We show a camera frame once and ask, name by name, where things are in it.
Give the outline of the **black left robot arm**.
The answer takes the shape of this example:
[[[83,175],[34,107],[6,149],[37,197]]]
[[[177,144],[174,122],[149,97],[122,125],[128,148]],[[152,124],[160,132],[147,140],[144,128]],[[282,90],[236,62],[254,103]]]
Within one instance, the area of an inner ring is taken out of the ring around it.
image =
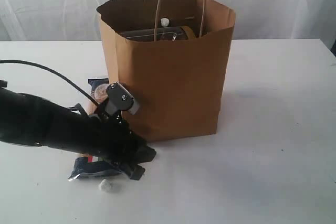
[[[1,141],[78,153],[70,180],[119,174],[139,180],[145,171],[142,164],[151,162],[156,151],[122,118],[123,111],[137,109],[134,97],[117,82],[108,85],[106,93],[87,114],[80,104],[70,109],[1,88]]]

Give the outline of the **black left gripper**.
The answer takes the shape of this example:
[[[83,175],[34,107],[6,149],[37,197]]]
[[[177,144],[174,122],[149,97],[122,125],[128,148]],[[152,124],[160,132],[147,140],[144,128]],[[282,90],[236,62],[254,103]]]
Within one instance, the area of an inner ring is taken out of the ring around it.
[[[108,103],[100,103],[90,115],[95,132],[89,154],[114,162],[115,173],[140,180],[145,173],[140,164],[153,161],[156,151],[130,129],[121,115],[121,111],[135,115],[139,103],[119,82],[110,84],[106,94]]]

